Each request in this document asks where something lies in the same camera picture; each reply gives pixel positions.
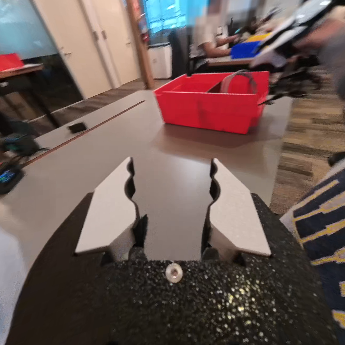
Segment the yellow plastic bin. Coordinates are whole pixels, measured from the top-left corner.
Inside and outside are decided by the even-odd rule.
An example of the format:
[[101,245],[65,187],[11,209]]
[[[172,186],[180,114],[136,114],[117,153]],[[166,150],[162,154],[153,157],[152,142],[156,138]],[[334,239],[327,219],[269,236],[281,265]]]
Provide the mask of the yellow plastic bin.
[[265,32],[265,33],[261,33],[261,34],[255,34],[255,35],[250,36],[247,40],[245,40],[245,42],[263,41],[267,37],[269,37],[270,35],[271,35],[270,32]]

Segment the navy patterned garment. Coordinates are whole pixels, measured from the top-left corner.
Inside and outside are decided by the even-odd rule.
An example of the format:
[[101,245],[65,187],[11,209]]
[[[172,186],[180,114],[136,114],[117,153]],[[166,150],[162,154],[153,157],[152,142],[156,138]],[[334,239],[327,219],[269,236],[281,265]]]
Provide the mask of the navy patterned garment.
[[330,159],[330,170],[280,221],[306,251],[321,279],[325,299],[345,344],[345,159]]

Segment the black device with lit screen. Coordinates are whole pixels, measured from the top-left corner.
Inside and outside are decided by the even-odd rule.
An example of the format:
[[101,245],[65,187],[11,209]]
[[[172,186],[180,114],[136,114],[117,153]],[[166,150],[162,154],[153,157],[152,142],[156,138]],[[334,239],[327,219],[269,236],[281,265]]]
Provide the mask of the black device with lit screen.
[[0,195],[6,195],[23,179],[24,171],[17,163],[1,162]]

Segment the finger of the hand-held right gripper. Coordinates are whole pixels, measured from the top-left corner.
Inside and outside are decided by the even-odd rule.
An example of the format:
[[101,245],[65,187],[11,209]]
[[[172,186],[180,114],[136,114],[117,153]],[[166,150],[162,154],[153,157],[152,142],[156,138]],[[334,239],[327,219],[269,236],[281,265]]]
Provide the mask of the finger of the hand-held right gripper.
[[307,22],[305,17],[289,17],[278,25],[270,34],[261,41],[259,51],[262,51],[266,46],[272,44],[283,33],[295,29]]
[[259,67],[270,66],[274,69],[284,67],[287,58],[280,55],[276,50],[265,50],[258,53],[251,61],[250,68],[258,69]]

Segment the red fire extinguisher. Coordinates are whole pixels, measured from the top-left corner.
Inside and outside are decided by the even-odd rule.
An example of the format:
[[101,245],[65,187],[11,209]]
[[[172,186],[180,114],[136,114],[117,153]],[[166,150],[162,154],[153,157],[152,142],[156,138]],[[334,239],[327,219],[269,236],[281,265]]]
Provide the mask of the red fire extinguisher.
[[148,32],[148,27],[147,27],[147,22],[146,22],[146,17],[145,14],[143,13],[140,15],[138,19],[138,28],[140,31],[140,37],[144,43],[149,42],[149,32]]

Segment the person's right hand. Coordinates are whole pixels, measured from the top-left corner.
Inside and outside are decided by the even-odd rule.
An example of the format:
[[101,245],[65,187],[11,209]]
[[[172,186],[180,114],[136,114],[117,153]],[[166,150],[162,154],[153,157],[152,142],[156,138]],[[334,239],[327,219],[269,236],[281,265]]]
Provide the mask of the person's right hand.
[[335,30],[337,30],[336,22],[326,21],[295,43],[294,47],[302,52],[319,49],[330,39]]

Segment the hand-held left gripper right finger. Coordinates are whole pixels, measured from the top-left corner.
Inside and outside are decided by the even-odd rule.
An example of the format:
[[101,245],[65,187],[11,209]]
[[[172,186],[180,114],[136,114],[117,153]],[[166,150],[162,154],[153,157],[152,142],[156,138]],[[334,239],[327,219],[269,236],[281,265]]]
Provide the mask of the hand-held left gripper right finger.
[[203,260],[235,261],[271,250],[249,189],[217,158],[211,160],[210,195],[201,239]]

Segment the dark wooden side table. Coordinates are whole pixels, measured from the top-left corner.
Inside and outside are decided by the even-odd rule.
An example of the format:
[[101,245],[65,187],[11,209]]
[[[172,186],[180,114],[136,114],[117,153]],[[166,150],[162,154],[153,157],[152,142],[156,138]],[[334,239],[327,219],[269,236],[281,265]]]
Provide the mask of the dark wooden side table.
[[61,124],[48,109],[43,99],[35,92],[30,79],[30,74],[42,71],[43,68],[43,64],[25,64],[22,67],[1,71],[0,96],[4,99],[5,103],[14,112],[16,112],[19,119],[24,120],[20,110],[9,98],[7,98],[7,96],[11,93],[25,93],[30,95],[34,103],[37,105],[37,108],[44,114],[49,123],[51,123],[55,129],[57,129],[61,127]]

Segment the red plastic bin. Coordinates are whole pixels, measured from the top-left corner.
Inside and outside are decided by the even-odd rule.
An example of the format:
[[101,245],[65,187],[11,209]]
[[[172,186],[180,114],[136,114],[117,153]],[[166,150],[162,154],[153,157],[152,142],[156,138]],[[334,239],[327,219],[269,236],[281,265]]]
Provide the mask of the red plastic bin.
[[166,124],[245,135],[260,122],[269,77],[268,71],[182,75],[154,95]]

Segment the dark device with teal light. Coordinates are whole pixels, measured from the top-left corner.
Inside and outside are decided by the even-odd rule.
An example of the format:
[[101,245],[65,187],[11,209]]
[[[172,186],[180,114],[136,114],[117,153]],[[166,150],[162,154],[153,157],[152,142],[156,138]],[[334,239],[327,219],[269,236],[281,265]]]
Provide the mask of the dark device with teal light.
[[41,152],[49,151],[49,148],[41,147],[30,135],[17,135],[1,138],[1,149],[4,152],[10,151],[17,157],[31,157]]

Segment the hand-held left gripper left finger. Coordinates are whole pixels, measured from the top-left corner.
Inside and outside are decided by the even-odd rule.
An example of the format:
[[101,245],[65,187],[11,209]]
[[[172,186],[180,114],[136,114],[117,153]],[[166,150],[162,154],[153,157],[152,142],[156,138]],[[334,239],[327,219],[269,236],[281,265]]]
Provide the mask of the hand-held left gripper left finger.
[[132,200],[134,162],[127,157],[94,190],[75,248],[76,255],[108,253],[113,261],[124,260],[136,243],[135,227],[140,221],[138,205]]

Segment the black office chair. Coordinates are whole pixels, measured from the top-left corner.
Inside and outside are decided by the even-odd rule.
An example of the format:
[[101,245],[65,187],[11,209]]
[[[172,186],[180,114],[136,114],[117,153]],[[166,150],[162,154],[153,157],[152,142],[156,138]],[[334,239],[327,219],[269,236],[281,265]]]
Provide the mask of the black office chair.
[[196,62],[192,58],[192,27],[174,28],[168,39],[171,46],[171,79],[194,74]]

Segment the white cabinet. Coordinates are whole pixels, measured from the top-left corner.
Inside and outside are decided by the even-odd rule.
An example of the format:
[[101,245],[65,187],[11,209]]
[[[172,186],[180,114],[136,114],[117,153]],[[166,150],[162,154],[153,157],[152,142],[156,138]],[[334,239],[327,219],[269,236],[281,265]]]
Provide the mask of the white cabinet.
[[172,75],[171,45],[151,45],[148,48],[148,55],[153,79],[170,79]]

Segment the red flat box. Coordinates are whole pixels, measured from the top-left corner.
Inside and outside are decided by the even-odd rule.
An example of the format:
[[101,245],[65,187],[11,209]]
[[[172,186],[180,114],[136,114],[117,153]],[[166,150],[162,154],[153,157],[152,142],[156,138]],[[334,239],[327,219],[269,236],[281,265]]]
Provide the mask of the red flat box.
[[19,68],[22,68],[23,66],[24,66],[23,61],[15,53],[0,55],[0,72],[13,70],[13,69],[19,69]]

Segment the white double door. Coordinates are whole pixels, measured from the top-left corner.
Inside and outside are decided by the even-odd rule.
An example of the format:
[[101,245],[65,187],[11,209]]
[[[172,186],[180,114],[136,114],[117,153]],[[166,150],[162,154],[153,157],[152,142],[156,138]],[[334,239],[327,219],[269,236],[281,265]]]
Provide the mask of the white double door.
[[126,1],[33,3],[84,99],[140,78]]

